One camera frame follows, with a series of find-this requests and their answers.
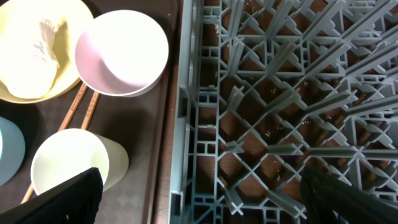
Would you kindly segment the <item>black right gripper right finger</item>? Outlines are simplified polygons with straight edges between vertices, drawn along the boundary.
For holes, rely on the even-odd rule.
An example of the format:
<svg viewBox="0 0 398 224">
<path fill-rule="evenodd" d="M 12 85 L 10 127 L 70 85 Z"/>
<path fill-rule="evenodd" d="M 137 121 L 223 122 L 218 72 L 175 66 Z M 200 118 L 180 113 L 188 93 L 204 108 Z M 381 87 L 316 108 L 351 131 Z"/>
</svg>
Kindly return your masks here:
<svg viewBox="0 0 398 224">
<path fill-rule="evenodd" d="M 310 223 L 397 223 L 397 209 L 381 200 L 306 167 L 300 182 Z"/>
</svg>

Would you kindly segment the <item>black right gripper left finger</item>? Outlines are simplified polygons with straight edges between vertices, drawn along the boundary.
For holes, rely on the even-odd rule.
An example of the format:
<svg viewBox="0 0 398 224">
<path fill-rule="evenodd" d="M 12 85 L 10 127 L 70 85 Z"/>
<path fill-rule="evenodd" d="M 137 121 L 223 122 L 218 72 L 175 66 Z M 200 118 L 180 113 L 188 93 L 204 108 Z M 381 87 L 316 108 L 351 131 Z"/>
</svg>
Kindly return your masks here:
<svg viewBox="0 0 398 224">
<path fill-rule="evenodd" d="M 1 214 L 1 224 L 93 224 L 103 194 L 99 169 L 92 167 Z"/>
</svg>

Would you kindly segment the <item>pale green cup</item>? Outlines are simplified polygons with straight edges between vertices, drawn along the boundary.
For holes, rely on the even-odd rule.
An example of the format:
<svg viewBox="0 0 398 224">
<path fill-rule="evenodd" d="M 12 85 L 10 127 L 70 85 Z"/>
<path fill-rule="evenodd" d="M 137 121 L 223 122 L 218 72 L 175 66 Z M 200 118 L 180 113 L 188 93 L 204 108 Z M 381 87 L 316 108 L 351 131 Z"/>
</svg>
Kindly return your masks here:
<svg viewBox="0 0 398 224">
<path fill-rule="evenodd" d="M 89 168 L 99 169 L 106 191 L 119 182 L 129 166 L 122 145 L 84 129 L 71 128 L 47 138 L 32 161 L 30 179 L 37 195 Z"/>
</svg>

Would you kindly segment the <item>light blue bowl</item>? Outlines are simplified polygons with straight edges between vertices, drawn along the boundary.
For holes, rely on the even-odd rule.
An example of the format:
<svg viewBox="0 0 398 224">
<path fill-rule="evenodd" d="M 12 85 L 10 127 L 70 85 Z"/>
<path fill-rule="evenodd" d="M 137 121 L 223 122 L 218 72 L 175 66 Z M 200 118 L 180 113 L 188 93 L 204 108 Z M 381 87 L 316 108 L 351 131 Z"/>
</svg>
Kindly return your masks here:
<svg viewBox="0 0 398 224">
<path fill-rule="evenodd" d="M 1 185 L 19 170 L 25 156 L 25 139 L 21 130 L 1 117 Z"/>
</svg>

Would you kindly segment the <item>white napkin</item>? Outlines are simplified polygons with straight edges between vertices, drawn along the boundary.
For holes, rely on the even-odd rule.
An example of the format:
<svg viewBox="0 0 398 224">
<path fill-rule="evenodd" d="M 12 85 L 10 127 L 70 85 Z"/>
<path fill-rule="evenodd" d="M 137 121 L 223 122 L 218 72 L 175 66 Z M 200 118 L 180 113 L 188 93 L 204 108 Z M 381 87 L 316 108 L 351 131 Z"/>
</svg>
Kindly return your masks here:
<svg viewBox="0 0 398 224">
<path fill-rule="evenodd" d="M 18 98 L 46 95 L 59 63 L 52 48 L 58 25 L 50 19 L 10 21 L 1 40 L 1 75 L 8 92 Z"/>
</svg>

